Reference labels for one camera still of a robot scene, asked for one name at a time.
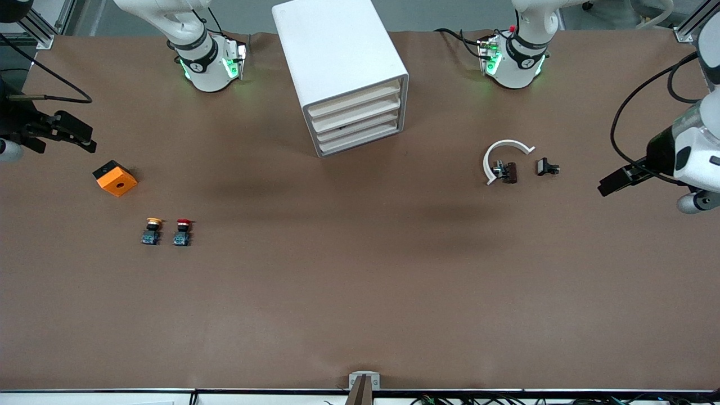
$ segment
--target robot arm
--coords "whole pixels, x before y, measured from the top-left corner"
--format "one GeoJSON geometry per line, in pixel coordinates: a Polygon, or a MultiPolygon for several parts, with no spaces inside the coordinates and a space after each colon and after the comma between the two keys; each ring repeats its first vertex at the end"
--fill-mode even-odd
{"type": "Polygon", "coordinates": [[[193,13],[206,9],[211,0],[115,0],[120,9],[160,30],[180,56],[185,77],[203,92],[224,89],[241,79],[245,44],[208,32],[193,13]]]}
{"type": "Polygon", "coordinates": [[[557,32],[556,11],[583,0],[513,0],[518,14],[514,30],[500,32],[479,48],[482,72],[501,86],[521,89],[540,74],[545,51],[557,32]]]}
{"type": "MultiPolygon", "coordinates": [[[[0,22],[18,22],[27,15],[31,8],[32,0],[0,0],[0,22]]],[[[72,100],[47,95],[26,95],[5,83],[0,77],[0,162],[17,161],[22,158],[22,146],[37,153],[44,153],[45,142],[40,138],[72,143],[89,153],[95,153],[97,144],[91,139],[92,127],[66,111],[57,111],[52,116],[47,115],[38,111],[32,102],[36,99],[91,102],[90,96],[54,74],[45,65],[37,62],[2,35],[0,38],[20,55],[48,73],[52,73],[86,98],[86,100],[72,100]]]]}
{"type": "MultiPolygon", "coordinates": [[[[678,209],[687,214],[720,205],[720,14],[702,29],[698,58],[715,89],[650,140],[647,155],[637,162],[690,188],[678,200],[678,209]]],[[[630,164],[601,180],[598,189],[606,196],[652,177],[630,164]]]]}

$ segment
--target brown table surface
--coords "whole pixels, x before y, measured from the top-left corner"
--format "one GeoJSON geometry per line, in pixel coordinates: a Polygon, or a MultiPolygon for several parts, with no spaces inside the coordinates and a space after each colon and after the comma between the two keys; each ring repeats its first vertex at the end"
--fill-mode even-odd
{"type": "MultiPolygon", "coordinates": [[[[89,154],[50,143],[0,167],[0,388],[715,388],[720,210],[683,215],[608,129],[629,92],[693,49],[666,31],[559,32],[542,75],[502,89],[454,39],[393,33],[403,133],[315,156],[277,36],[247,81],[192,88],[163,37],[58,37],[40,60],[94,98],[89,154]],[[536,146],[488,187],[494,141],[536,146]],[[547,156],[558,177],[534,175],[547,156]],[[91,173],[115,159],[124,197],[91,173]],[[168,222],[143,246],[145,218],[168,222]],[[191,247],[171,244],[177,218],[191,247]]],[[[678,91],[706,93],[697,64],[678,91]]],[[[25,91],[72,95],[33,68],[25,91]]],[[[661,80],[618,128],[632,156],[686,105],[661,80]]]]}

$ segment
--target small black component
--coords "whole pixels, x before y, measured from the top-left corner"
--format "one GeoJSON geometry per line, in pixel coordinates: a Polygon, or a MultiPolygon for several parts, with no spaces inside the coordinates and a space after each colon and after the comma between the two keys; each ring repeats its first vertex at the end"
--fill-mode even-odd
{"type": "Polygon", "coordinates": [[[107,172],[113,170],[116,167],[119,167],[128,173],[130,172],[130,170],[127,170],[121,164],[117,163],[114,160],[111,160],[111,161],[107,162],[106,164],[102,165],[102,167],[100,169],[97,169],[96,171],[92,172],[92,175],[95,177],[95,180],[97,180],[100,177],[103,177],[105,174],[107,174],[107,172]]]}
{"type": "Polygon", "coordinates": [[[92,127],[66,111],[47,115],[29,100],[11,100],[23,94],[0,78],[0,138],[23,145],[36,153],[45,152],[45,142],[73,143],[95,153],[97,143],[92,140],[92,127]]]}
{"type": "Polygon", "coordinates": [[[508,164],[504,164],[501,160],[496,161],[492,172],[503,183],[515,184],[518,182],[518,166],[513,161],[508,162],[508,164]]]}
{"type": "MultiPolygon", "coordinates": [[[[642,158],[638,160],[637,163],[642,167],[647,167],[645,161],[646,159],[642,158]]],[[[603,197],[607,197],[608,195],[622,190],[625,187],[640,184],[650,178],[652,178],[651,174],[628,164],[602,179],[600,181],[600,185],[598,186],[598,191],[600,191],[600,194],[603,197]]]]}
{"type": "Polygon", "coordinates": [[[560,166],[556,165],[556,164],[550,164],[547,161],[547,158],[542,158],[542,159],[538,160],[538,169],[537,169],[538,176],[543,176],[546,173],[558,174],[558,173],[560,173],[560,166]]]}
{"type": "Polygon", "coordinates": [[[515,184],[518,182],[518,166],[514,161],[508,162],[507,165],[508,176],[503,179],[503,182],[508,184],[515,184]]]}

